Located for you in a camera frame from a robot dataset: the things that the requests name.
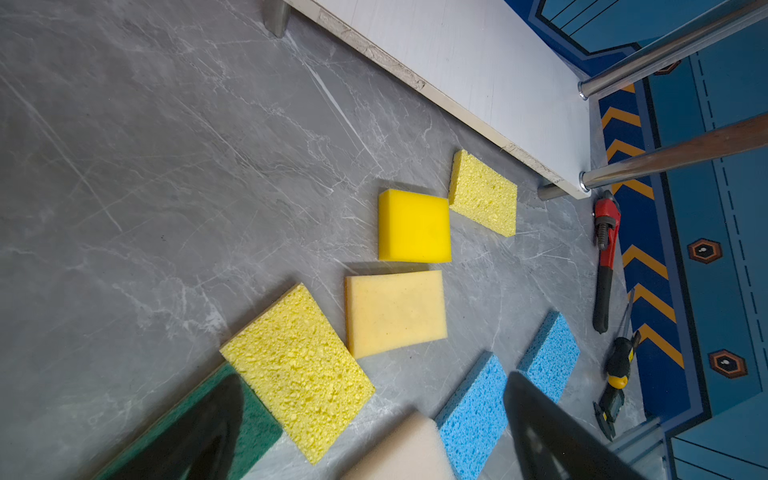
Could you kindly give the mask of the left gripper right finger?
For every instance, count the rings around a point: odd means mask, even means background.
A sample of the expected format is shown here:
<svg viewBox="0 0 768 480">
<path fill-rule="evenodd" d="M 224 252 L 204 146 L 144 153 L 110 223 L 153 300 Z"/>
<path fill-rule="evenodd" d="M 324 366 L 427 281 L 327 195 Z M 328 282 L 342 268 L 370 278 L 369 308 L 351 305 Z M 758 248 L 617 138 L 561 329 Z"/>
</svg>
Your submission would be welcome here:
<svg viewBox="0 0 768 480">
<path fill-rule="evenodd" d="M 521 373 L 509 374 L 503 403 L 525 479 L 641 477 Z"/>
</svg>

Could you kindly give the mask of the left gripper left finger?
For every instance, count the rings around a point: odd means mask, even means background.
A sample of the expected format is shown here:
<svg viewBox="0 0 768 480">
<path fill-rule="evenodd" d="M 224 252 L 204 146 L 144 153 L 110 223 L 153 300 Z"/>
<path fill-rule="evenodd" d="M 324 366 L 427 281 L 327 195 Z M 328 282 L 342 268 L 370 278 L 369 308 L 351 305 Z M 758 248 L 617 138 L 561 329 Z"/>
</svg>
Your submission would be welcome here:
<svg viewBox="0 0 768 480">
<path fill-rule="evenodd" d="M 225 479 L 243 413 L 240 381 L 229 375 L 110 479 Z"/>
</svg>

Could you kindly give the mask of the pale yellow orange-backed sponge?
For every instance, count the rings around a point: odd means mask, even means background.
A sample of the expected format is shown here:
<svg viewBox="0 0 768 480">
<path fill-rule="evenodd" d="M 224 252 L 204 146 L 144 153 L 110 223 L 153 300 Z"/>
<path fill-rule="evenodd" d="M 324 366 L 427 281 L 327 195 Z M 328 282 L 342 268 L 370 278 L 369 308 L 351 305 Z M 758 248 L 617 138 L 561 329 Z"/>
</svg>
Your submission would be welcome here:
<svg viewBox="0 0 768 480">
<path fill-rule="evenodd" d="M 448 336 L 440 270 L 345 278 L 347 346 L 359 360 Z"/>
</svg>

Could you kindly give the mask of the bright yellow foam sponge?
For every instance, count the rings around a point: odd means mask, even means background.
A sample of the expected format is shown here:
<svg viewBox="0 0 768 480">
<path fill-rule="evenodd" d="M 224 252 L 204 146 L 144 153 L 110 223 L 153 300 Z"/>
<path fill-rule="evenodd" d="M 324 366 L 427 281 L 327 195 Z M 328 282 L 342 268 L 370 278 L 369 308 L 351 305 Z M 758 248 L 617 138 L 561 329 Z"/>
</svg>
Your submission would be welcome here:
<svg viewBox="0 0 768 480">
<path fill-rule="evenodd" d="M 382 192 L 378 198 L 378 259 L 451 262 L 448 199 L 396 189 Z"/>
</svg>

